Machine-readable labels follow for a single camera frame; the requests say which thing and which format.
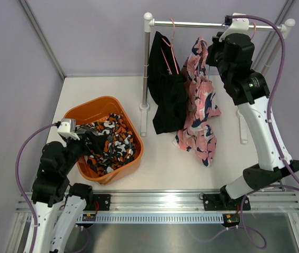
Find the orange camouflage shorts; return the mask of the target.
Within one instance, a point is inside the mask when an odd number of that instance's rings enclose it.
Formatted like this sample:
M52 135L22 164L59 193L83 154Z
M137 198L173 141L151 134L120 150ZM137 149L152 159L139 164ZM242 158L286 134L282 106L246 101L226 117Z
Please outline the orange camouflage shorts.
M87 158L89 168L99 177L105 176L135 159L136 145L134 133L119 114L111 113L105 121L81 124L75 127L77 135L85 139L85 131L91 131L98 137L106 137L103 155L92 154Z

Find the pink hanger of camouflage shorts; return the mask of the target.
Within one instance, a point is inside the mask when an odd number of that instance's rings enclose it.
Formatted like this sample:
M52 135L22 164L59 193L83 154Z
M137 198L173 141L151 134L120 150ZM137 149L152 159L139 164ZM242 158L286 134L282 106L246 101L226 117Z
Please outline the pink hanger of camouflage shorts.
M256 28L256 23L255 22L251 22L251 25L253 25L253 27L254 27L253 34L251 36L251 39L253 39L255 34L256 34L257 28Z

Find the pink patterned shorts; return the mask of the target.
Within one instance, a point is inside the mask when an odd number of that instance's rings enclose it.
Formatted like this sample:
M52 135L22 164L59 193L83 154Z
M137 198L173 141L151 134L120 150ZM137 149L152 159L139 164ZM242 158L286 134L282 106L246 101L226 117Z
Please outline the pink patterned shorts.
M194 151L206 167L211 165L217 145L210 119L221 115L215 102L215 89L207 73L207 57L208 44L200 36L181 69L187 91L186 120L173 141L184 151Z

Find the blue hanger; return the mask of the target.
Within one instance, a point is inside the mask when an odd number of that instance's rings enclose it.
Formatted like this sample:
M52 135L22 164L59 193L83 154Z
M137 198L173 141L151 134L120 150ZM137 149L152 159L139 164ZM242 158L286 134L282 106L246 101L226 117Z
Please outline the blue hanger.
M228 27L228 25L224 23L221 24L221 27L225 27L225 29ZM210 73L211 73L211 66L207 66L207 79L210 80Z

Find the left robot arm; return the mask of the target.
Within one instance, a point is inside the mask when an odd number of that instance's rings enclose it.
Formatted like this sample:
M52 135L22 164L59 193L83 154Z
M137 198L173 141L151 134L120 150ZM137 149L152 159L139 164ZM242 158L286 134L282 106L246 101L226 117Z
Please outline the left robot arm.
M26 198L32 211L25 252L64 252L66 243L83 211L108 211L110 196L94 194L91 186L69 185L68 173L89 148L83 140L53 141L43 147L32 196Z

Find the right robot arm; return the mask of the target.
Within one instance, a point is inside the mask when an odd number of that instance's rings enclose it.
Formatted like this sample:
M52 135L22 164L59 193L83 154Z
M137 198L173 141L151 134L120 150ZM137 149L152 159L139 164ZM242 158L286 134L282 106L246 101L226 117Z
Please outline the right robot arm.
M278 129L270 130L269 123L274 118L267 111L270 91L264 76L251 68L255 49L251 38L242 33L233 33L226 38L221 38L222 35L218 32L212 38L206 63L217 68L226 93L245 119L258 158L258 163L244 169L242 176L221 187L220 205L232 209L249 192L298 172L299 160L292 159L281 142ZM274 138L280 141L279 145L275 144Z

